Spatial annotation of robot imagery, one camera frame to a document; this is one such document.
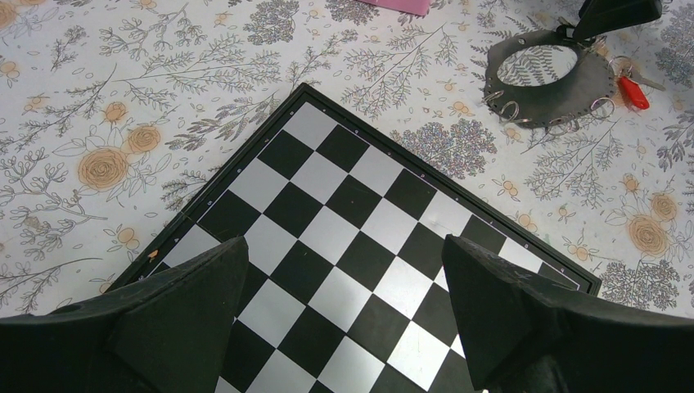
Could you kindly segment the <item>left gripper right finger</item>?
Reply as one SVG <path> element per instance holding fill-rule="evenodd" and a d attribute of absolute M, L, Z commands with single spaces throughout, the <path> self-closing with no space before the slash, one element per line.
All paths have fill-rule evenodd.
<path fill-rule="evenodd" d="M 475 389 L 692 391 L 691 319 L 571 290 L 464 237 L 442 261 Z"/>

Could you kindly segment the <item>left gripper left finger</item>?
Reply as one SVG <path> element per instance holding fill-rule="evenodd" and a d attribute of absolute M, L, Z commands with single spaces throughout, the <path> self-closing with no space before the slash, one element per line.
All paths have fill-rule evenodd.
<path fill-rule="evenodd" d="M 212 392 L 249 267 L 236 237 L 45 315 L 1 321 L 4 392 Z"/>

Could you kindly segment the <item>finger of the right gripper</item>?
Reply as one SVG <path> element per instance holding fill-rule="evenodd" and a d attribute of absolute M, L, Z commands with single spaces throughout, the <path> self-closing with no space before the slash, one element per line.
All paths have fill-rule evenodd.
<path fill-rule="evenodd" d="M 572 38 L 585 40 L 613 30 L 642 25 L 662 16 L 661 0 L 586 0 Z"/>

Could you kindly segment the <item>red key tag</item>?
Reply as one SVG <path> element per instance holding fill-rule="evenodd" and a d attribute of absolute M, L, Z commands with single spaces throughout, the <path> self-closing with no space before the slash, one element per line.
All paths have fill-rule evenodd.
<path fill-rule="evenodd" d="M 622 97 L 632 106 L 639 110 L 647 110 L 650 108 L 650 103 L 638 83 L 632 81 L 627 76 L 620 76 L 618 85 Z"/>

